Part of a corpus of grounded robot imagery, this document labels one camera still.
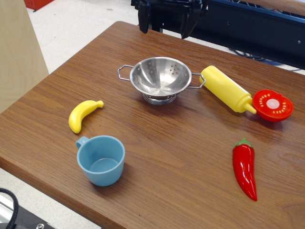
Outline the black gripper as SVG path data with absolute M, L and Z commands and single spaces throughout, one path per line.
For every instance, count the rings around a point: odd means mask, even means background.
M 151 8 L 154 10 L 167 10 L 186 12 L 183 14 L 180 27 L 182 39 L 191 35 L 199 19 L 204 15 L 208 0 L 132 0 L 131 5 L 138 10 L 139 28 L 143 33 L 148 32 Z

